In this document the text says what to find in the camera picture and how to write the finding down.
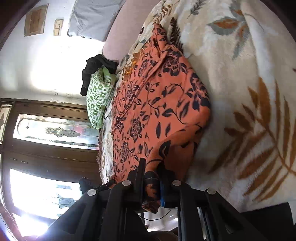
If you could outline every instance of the green and white pillow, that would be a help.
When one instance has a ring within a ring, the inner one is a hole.
[[[98,69],[91,75],[86,95],[86,107],[94,128],[100,129],[103,126],[105,107],[112,99],[115,82],[116,76],[110,74],[106,67]]]

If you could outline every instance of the wall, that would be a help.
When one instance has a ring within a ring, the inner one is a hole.
[[[24,16],[0,51],[0,97],[86,104],[81,71],[103,43],[67,36],[75,0],[41,0],[36,7],[47,3],[44,33],[24,37]],[[64,19],[61,36],[53,36],[56,19]]]

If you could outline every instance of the metal screw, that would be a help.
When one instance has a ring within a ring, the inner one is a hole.
[[[208,192],[210,195],[215,195],[215,194],[216,194],[216,190],[213,189],[213,188],[209,188],[209,189],[207,190],[207,192]]]
[[[124,180],[122,182],[122,185],[124,185],[124,186],[129,186],[130,184],[131,184],[131,181],[130,180]]]
[[[96,190],[95,190],[95,189],[89,189],[89,190],[87,191],[87,195],[89,195],[89,196],[94,196],[94,195],[96,195]]]
[[[180,186],[181,183],[182,183],[182,182],[179,181],[179,180],[174,180],[174,181],[173,181],[173,185],[174,185],[174,186]]]

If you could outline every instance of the cable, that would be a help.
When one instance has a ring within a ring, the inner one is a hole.
[[[158,218],[158,219],[152,219],[152,220],[150,220],[150,219],[147,219],[147,218],[144,218],[144,217],[143,217],[143,219],[148,220],[148,221],[160,220],[160,219],[164,218],[166,215],[168,215],[170,212],[171,212],[171,210],[169,210],[169,212],[167,214],[165,214],[164,216],[162,216],[161,218]]]

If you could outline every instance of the blanket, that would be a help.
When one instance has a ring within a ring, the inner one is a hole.
[[[211,100],[186,182],[216,189],[240,212],[295,200],[296,43],[283,23],[259,0],[160,1],[121,63],[118,84],[154,22],[183,51]]]
[[[210,115],[206,88],[166,36],[163,27],[154,24],[153,35],[125,74],[112,104],[112,179],[126,180],[144,158],[146,201],[160,200],[159,163],[183,180]]]

